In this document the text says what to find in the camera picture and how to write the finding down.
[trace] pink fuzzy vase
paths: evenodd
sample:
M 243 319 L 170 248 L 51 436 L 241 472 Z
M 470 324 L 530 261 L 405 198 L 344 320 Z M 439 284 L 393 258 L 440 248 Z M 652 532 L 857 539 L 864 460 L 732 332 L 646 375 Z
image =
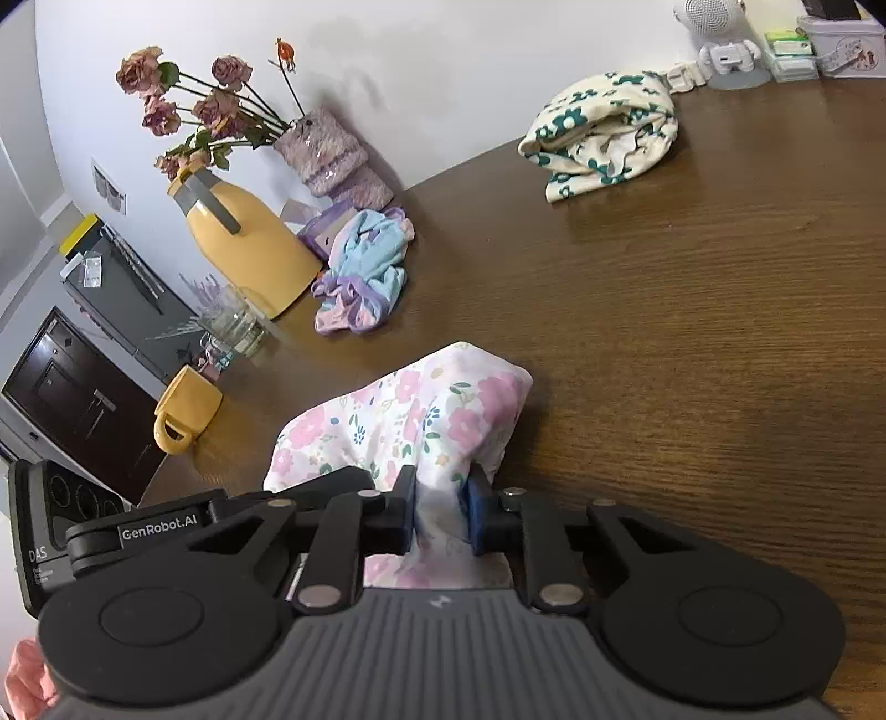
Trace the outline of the pink fuzzy vase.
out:
M 274 148 L 316 198 L 350 200 L 358 210 L 381 210 L 393 199 L 391 188 L 366 165 L 366 148 L 325 108 L 301 118 Z

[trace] wooden table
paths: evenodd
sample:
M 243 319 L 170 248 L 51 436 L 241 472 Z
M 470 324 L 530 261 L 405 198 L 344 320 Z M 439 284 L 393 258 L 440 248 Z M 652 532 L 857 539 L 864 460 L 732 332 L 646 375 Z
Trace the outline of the wooden table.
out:
M 144 501 L 255 489 L 289 419 L 468 340 L 535 378 L 501 482 L 605 493 L 812 579 L 848 626 L 827 700 L 882 720 L 885 98 L 695 91 L 658 167 L 553 207 L 515 144 L 418 185 L 387 326 L 322 338 L 297 303 L 291 342 L 226 374 L 219 416 Z

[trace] yellow pitcher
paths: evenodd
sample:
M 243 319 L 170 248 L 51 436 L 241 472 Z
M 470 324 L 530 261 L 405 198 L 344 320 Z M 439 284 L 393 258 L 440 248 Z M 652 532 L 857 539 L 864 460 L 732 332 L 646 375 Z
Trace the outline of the yellow pitcher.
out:
M 222 392 L 189 365 L 169 383 L 157 403 L 154 440 L 169 455 L 185 452 L 206 430 L 222 404 Z M 181 437 L 175 439 L 169 430 Z
M 202 160 L 179 171 L 167 193 L 206 259 L 268 317 L 314 281 L 320 262 L 251 192 L 225 183 Z

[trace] wall socket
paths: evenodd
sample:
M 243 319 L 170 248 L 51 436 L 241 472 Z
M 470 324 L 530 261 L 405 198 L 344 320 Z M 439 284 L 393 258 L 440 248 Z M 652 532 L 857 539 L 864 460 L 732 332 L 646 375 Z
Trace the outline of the wall socket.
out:
M 111 210 L 125 215 L 126 194 L 114 186 L 108 179 L 108 174 L 98 166 L 95 158 L 92 158 L 92 181 L 96 184 L 96 191 L 105 199 Z

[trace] white cloth with pink flowers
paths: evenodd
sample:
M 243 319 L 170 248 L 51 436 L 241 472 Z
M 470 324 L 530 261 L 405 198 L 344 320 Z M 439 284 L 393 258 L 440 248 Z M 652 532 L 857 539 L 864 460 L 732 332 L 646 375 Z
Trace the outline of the white cloth with pink flowers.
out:
M 471 461 L 492 481 L 532 376 L 456 342 L 299 415 L 277 438 L 264 487 L 278 492 L 345 466 L 368 470 L 389 490 L 415 465 L 416 538 L 401 558 L 367 558 L 367 585 L 458 589 L 507 587 L 501 555 L 475 558 L 458 493 Z

